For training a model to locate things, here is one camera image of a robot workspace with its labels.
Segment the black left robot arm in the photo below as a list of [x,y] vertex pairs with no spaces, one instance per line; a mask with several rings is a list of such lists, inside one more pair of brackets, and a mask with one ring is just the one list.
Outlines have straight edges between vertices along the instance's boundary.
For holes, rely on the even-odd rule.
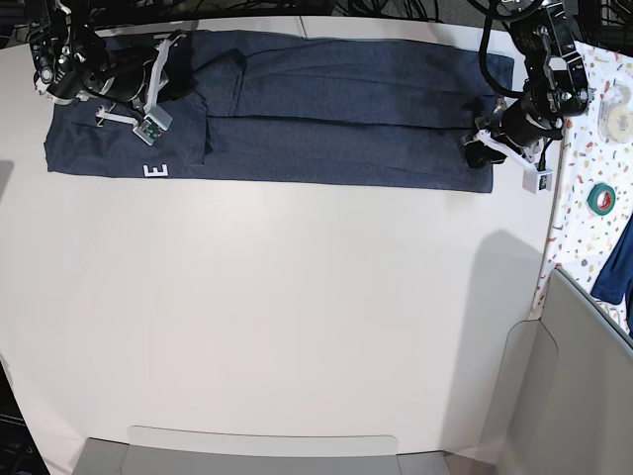
[[[508,158],[527,160],[542,144],[533,163],[546,168],[550,145],[563,138],[566,120],[584,114],[592,100],[588,74],[561,1],[490,1],[470,3],[485,15],[478,59],[480,71],[499,95],[495,111],[475,121],[463,137],[472,168],[501,164]],[[488,66],[493,23],[501,23],[524,57],[527,79],[519,91],[501,85]]]

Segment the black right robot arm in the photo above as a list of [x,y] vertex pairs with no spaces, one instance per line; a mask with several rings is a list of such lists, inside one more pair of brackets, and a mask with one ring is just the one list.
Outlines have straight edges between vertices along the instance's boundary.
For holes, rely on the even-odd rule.
[[25,3],[35,84],[59,105],[94,97],[144,115],[168,82],[169,50],[187,34],[176,30],[159,43],[110,50],[89,16],[87,1]]

